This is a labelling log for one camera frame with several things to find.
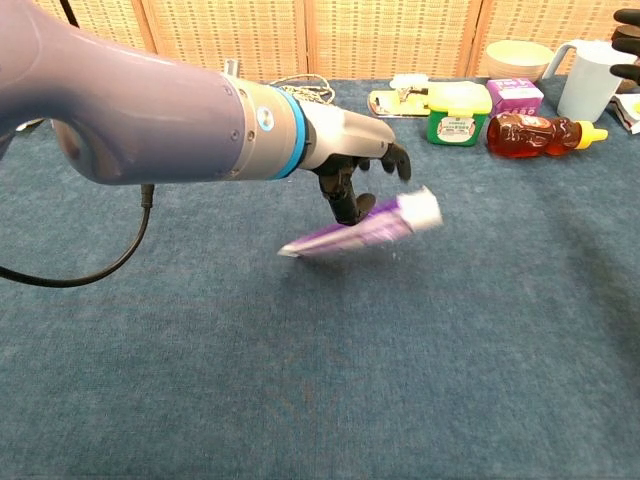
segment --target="white pitcher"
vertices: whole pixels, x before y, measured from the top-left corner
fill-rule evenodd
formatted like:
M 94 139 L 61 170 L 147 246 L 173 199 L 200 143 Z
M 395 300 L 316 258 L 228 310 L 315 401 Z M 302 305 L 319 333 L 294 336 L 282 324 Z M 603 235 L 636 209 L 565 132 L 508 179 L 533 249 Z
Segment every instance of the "white pitcher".
M 614 50 L 610 42 L 572 40 L 558 49 L 542 75 L 543 79 L 556 72 L 570 48 L 575 48 L 576 59 L 558 103 L 558 115 L 572 121 L 595 122 L 622 81 L 612 75 L 609 68 L 615 64 L 633 63 L 637 57 Z

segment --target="woven panel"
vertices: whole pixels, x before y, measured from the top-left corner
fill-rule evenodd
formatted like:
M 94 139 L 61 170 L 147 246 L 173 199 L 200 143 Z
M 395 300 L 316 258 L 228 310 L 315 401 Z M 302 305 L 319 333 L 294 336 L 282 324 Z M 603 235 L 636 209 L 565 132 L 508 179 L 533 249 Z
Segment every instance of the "woven panel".
M 556 50 L 577 38 L 610 40 L 615 27 L 613 13 L 638 7 L 637 0 L 489 0 L 485 1 L 478 36 L 473 47 L 469 75 L 487 75 L 485 50 L 498 40 L 527 40 Z M 567 55 L 558 73 L 567 73 L 574 54 Z
M 302 0 L 144 0 L 158 53 L 239 76 L 275 80 L 307 72 Z
M 50 15 L 53 15 L 60 20 L 67 21 L 67 16 L 64 14 L 64 10 L 58 0 L 35 0 L 35 3 L 47 11 Z
M 146 49 L 134 0 L 69 0 L 80 28 L 123 45 Z
M 308 0 L 311 69 L 328 78 L 465 73 L 476 0 Z

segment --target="wire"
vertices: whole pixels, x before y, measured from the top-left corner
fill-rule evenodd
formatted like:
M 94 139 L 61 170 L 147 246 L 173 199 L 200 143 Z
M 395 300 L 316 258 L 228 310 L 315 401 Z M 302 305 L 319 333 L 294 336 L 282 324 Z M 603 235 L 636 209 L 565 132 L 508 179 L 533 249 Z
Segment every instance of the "wire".
M 323 85 L 287 85 L 286 82 L 301 78 L 316 78 Z M 336 97 L 336 92 L 326 78 L 316 73 L 300 73 L 298 75 L 290 75 L 270 83 L 271 86 L 279 87 L 287 93 L 290 93 L 298 100 L 306 100 L 309 102 L 330 104 Z
M 86 277 L 73 278 L 69 280 L 58 280 L 52 278 L 43 278 L 36 277 L 32 275 L 27 275 L 20 272 L 15 272 L 13 270 L 9 270 L 8 268 L 0 266 L 0 278 L 5 278 L 7 280 L 11 280 L 18 283 L 24 283 L 26 285 L 32 285 L 36 287 L 49 287 L 49 288 L 71 288 L 71 287 L 80 287 L 83 285 L 88 285 L 90 283 L 97 282 L 98 280 L 102 280 L 103 278 L 111 275 L 113 272 L 118 270 L 122 265 L 124 265 L 131 255 L 137 250 L 142 238 L 144 237 L 145 232 L 147 231 L 147 225 L 149 223 L 149 216 L 151 214 L 151 208 L 153 207 L 153 191 L 155 189 L 155 185 L 141 185 L 141 195 L 142 202 L 141 206 L 143 208 L 142 221 L 140 223 L 140 228 L 138 230 L 138 234 L 134 239 L 133 243 L 129 246 L 129 248 L 118 258 L 115 262 L 113 262 L 107 268 L 100 270 L 99 272 L 93 273 L 91 275 L 87 275 Z

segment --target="blue ring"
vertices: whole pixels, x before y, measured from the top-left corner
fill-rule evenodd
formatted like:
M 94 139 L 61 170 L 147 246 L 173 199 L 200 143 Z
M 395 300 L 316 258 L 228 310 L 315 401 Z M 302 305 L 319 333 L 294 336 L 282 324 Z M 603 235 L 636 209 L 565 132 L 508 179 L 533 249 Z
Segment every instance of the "blue ring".
M 275 88 L 282 94 L 284 98 L 287 99 L 287 102 L 289 102 L 291 110 L 293 111 L 293 116 L 296 120 L 296 143 L 293 147 L 293 151 L 291 152 L 291 157 L 287 161 L 286 165 L 282 167 L 282 170 L 271 177 L 271 180 L 279 180 L 289 175 L 298 166 L 298 162 L 300 161 L 300 157 L 302 156 L 302 151 L 304 150 L 304 142 L 307 138 L 307 128 L 304 122 L 304 114 L 302 113 L 302 109 L 300 108 L 300 105 L 298 105 L 298 102 L 296 102 L 296 100 L 293 98 L 293 96 L 280 88 L 273 88 Z

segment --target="purple box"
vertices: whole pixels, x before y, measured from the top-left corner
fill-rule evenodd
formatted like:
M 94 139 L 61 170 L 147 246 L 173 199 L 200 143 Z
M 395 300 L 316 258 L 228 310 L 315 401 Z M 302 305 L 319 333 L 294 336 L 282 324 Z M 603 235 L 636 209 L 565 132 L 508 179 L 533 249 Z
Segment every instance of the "purple box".
M 524 78 L 489 80 L 487 88 L 493 101 L 491 116 L 504 112 L 536 115 L 544 98 L 544 94 Z

